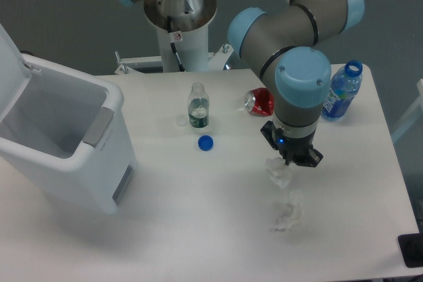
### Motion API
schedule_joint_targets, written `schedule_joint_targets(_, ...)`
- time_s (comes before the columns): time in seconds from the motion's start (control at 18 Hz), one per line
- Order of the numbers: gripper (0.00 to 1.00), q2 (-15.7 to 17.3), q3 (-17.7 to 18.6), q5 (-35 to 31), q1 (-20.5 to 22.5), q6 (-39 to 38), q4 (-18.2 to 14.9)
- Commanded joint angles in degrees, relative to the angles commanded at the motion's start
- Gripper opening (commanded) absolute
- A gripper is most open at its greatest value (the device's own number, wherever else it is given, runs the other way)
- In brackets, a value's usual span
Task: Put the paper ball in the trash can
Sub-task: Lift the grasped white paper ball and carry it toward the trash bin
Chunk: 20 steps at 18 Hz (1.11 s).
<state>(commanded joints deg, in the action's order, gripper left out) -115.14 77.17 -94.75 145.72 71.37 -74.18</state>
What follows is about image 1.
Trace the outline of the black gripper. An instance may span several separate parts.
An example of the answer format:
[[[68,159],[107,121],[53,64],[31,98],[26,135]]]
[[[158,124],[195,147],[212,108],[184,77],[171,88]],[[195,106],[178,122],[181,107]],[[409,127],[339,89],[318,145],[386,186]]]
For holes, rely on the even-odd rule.
[[[323,154],[313,146],[315,131],[301,138],[288,137],[281,128],[276,129],[267,121],[260,132],[273,150],[279,152],[287,166],[316,167],[323,159]]]

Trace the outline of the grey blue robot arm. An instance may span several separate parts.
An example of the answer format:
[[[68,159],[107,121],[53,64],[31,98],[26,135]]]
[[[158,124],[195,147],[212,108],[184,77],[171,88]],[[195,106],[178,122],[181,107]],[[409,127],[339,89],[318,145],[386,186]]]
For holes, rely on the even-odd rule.
[[[142,2],[156,28],[163,70],[205,71],[208,25],[217,0],[121,0]],[[364,0],[287,0],[288,9],[269,15],[241,11],[227,39],[274,97],[274,115],[261,132],[286,164],[315,167],[322,154],[313,138],[330,89],[330,63],[315,49],[319,42],[361,21]]]

